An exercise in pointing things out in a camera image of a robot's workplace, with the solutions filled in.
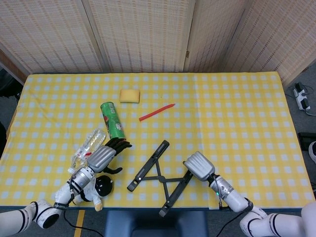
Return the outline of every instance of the red straw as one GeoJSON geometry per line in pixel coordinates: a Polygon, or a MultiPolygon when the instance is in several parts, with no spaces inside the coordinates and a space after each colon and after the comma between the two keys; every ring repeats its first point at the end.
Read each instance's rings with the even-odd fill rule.
{"type": "Polygon", "coordinates": [[[169,109],[169,108],[173,107],[174,105],[175,105],[175,104],[166,105],[166,106],[164,106],[164,107],[162,107],[162,108],[160,108],[160,109],[158,109],[158,110],[156,110],[156,111],[153,111],[153,112],[150,113],[150,114],[147,114],[147,115],[145,115],[145,116],[140,117],[140,118],[139,118],[139,121],[143,121],[143,120],[145,120],[145,119],[148,119],[148,118],[150,118],[150,117],[152,117],[152,116],[154,116],[154,115],[156,115],[156,114],[158,114],[158,113],[160,113],[160,112],[162,112],[162,111],[164,111],[164,110],[166,110],[166,109],[169,109]]]}

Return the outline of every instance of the blue chair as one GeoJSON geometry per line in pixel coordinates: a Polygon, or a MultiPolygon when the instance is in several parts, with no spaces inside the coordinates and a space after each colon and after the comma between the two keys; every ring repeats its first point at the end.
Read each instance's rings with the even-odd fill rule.
{"type": "Polygon", "coordinates": [[[158,209],[110,210],[106,237],[208,237],[204,211],[170,211],[160,217],[158,209]]]}

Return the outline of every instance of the yellow checkered tablecloth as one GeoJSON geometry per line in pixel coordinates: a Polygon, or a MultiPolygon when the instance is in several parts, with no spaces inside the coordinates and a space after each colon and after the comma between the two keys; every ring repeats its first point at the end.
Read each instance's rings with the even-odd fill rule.
{"type": "MultiPolygon", "coordinates": [[[[95,128],[106,130],[99,108],[106,101],[114,102],[133,147],[110,163],[123,171],[111,176],[105,207],[164,204],[158,181],[143,181],[132,193],[126,188],[163,139],[170,142],[159,159],[166,178],[182,177],[182,161],[199,150],[257,206],[315,200],[277,73],[88,74],[28,77],[0,161],[0,205],[54,203],[72,154],[95,128]],[[121,104],[122,88],[140,89],[140,103],[121,104]],[[139,122],[170,103],[176,105],[139,122]]],[[[175,186],[168,184],[169,194],[175,186]]],[[[217,208],[216,199],[207,183],[193,178],[175,207],[217,208]]]]}

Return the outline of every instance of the folding stand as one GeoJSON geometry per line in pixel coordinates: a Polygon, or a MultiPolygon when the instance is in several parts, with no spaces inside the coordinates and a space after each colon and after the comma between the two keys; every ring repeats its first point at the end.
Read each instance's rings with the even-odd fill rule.
{"type": "Polygon", "coordinates": [[[164,217],[169,209],[174,205],[180,194],[183,192],[184,188],[187,186],[188,182],[191,180],[193,174],[190,171],[187,171],[186,174],[182,178],[171,178],[166,179],[163,175],[161,175],[160,166],[158,159],[162,155],[162,153],[168,148],[169,142],[164,140],[158,149],[153,153],[153,155],[149,158],[149,160],[145,163],[145,165],[140,169],[140,171],[135,176],[135,179],[128,185],[127,189],[131,192],[135,190],[135,188],[139,185],[142,180],[159,180],[162,183],[164,194],[166,197],[166,202],[162,206],[159,215],[164,217]],[[145,177],[149,170],[156,164],[157,176],[145,177]],[[178,186],[169,196],[167,183],[169,182],[179,182],[178,186]]]}

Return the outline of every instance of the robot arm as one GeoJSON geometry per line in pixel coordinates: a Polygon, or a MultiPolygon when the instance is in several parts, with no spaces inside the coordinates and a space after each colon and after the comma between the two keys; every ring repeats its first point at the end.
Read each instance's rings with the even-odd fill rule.
{"type": "Polygon", "coordinates": [[[248,237],[312,237],[316,233],[316,202],[302,209],[302,217],[270,214],[254,206],[242,197],[224,178],[215,174],[215,166],[200,152],[191,155],[184,165],[201,181],[208,181],[212,190],[234,212],[248,212],[241,220],[240,228],[248,237]]]}
{"type": "Polygon", "coordinates": [[[105,146],[99,147],[88,159],[87,166],[77,170],[55,194],[54,206],[47,201],[32,202],[21,210],[0,213],[0,237],[10,236],[25,231],[32,221],[47,229],[55,224],[63,210],[83,188],[95,177],[95,173],[110,171],[117,173],[121,168],[108,168],[113,158],[132,145],[122,139],[113,138],[105,146]]]}

